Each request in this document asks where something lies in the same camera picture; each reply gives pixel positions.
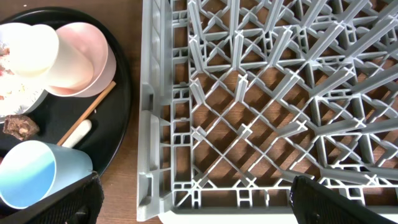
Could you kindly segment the pink bowl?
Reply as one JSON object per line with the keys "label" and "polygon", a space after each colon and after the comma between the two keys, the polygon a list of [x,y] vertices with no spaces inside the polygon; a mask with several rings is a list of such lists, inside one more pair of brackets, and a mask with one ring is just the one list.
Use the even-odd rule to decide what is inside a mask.
{"label": "pink bowl", "polygon": [[61,26],[56,33],[79,50],[93,65],[94,74],[89,84],[81,90],[48,86],[45,89],[61,97],[90,97],[101,93],[116,73],[116,58],[104,34],[94,25],[73,22]]}

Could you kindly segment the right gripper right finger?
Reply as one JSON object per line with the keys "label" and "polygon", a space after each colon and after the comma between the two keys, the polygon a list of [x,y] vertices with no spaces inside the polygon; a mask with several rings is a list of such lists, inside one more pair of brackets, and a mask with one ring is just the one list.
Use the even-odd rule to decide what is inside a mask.
{"label": "right gripper right finger", "polygon": [[304,175],[294,178],[290,205],[299,224],[394,224]]}

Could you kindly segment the cream cup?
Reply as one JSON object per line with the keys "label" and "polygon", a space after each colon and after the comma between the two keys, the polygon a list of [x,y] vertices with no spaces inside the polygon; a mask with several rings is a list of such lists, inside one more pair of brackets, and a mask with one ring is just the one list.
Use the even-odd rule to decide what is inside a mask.
{"label": "cream cup", "polygon": [[92,63],[76,47],[45,24],[1,25],[14,74],[45,86],[80,90],[94,74]]}

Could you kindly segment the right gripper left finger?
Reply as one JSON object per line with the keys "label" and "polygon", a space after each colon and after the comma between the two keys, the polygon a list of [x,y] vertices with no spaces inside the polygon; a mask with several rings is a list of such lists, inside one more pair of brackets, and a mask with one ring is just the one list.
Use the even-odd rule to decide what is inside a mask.
{"label": "right gripper left finger", "polygon": [[104,200],[96,172],[1,219],[7,223],[89,223],[95,224]]}

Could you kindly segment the blue cup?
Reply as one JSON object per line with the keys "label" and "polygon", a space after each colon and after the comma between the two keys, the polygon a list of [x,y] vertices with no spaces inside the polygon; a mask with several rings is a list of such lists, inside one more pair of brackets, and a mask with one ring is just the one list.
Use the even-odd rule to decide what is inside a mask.
{"label": "blue cup", "polygon": [[1,162],[1,200],[25,209],[91,174],[83,151],[36,140],[14,146]]}

